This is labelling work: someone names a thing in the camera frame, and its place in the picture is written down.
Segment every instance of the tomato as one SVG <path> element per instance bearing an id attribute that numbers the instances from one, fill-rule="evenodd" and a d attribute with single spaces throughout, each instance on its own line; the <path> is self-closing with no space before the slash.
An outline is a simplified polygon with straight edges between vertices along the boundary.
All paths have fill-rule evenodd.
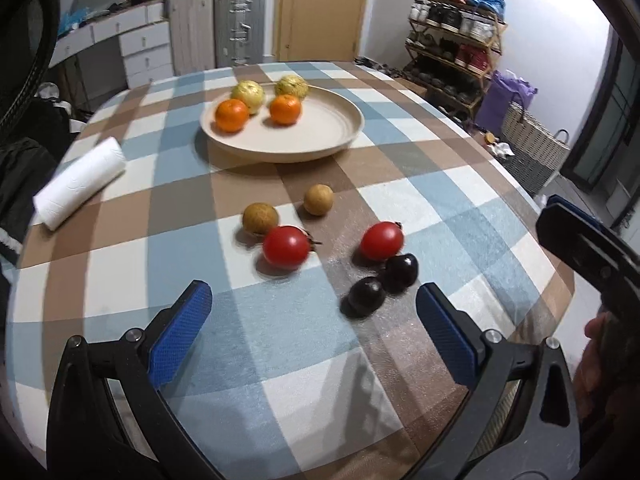
<path id="1" fill-rule="evenodd" d="M 404 245 L 400 224 L 379 222 L 371 226 L 360 242 L 360 252 L 369 260 L 382 262 L 398 254 Z"/>
<path id="2" fill-rule="evenodd" d="M 302 265 L 311 251 L 308 235 L 297 227 L 274 227 L 264 237 L 262 252 L 274 267 L 295 270 Z"/>

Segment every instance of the black plum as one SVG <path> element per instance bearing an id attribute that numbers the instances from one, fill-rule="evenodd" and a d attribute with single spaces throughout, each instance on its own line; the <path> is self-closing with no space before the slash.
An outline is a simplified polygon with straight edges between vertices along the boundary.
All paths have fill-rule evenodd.
<path id="1" fill-rule="evenodd" d="M 409 288 L 418 279 L 418 259 L 413 254 L 392 256 L 386 261 L 384 279 L 393 291 Z"/>
<path id="2" fill-rule="evenodd" d="M 349 304 L 361 316 L 368 316 L 385 302 L 386 292 L 382 282 L 373 276 L 362 278 L 355 283 L 347 297 Z"/>

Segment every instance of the laundry basket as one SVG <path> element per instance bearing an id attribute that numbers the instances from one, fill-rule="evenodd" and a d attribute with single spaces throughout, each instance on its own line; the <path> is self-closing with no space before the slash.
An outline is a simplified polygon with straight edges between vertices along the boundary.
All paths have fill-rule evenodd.
<path id="1" fill-rule="evenodd" d="M 564 132 L 566 141 L 556 139 Z M 560 168 L 569 153 L 567 130 L 559 130 L 554 136 L 522 106 L 511 103 L 502 124 L 502 139 L 508 142 L 515 156 L 501 160 L 505 169 L 513 175 L 532 197 L 544 187 L 552 173 Z"/>

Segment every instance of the paper towel roll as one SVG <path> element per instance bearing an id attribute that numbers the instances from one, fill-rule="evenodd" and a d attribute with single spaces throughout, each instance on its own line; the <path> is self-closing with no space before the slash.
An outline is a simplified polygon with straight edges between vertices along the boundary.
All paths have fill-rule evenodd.
<path id="1" fill-rule="evenodd" d="M 118 141 L 109 137 L 60 173 L 33 198 L 45 225 L 55 231 L 86 200 L 125 169 Z"/>

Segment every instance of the checkered tablecloth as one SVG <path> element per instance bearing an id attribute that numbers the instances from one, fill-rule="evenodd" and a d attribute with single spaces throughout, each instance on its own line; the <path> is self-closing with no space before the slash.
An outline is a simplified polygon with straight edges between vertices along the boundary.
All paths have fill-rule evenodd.
<path id="1" fill-rule="evenodd" d="M 288 73 L 362 110 L 366 126 L 351 149 L 274 165 L 207 142 L 198 126 L 207 102 L 238 80 Z M 109 136 L 122 144 L 126 172 L 54 234 L 34 220 L 12 292 L 9 412 L 40 459 L 69 336 L 117 339 L 199 279 L 212 288 L 213 310 L 162 392 L 217 468 L 232 480 L 400 478 L 466 390 L 452 382 L 415 315 L 418 284 L 368 319 L 341 314 L 340 298 L 370 274 L 351 258 L 378 220 L 402 222 L 420 283 L 437 283 L 483 330 L 539 342 L 574 292 L 571 270 L 537 244 L 537 208 L 517 182 L 380 73 L 350 63 L 276 63 L 136 88 L 94 115 L 61 169 Z M 325 218 L 300 208 L 316 183 L 335 191 Z M 282 224 L 324 242 L 299 272 L 271 269 L 242 232 L 251 202 L 273 204 Z"/>

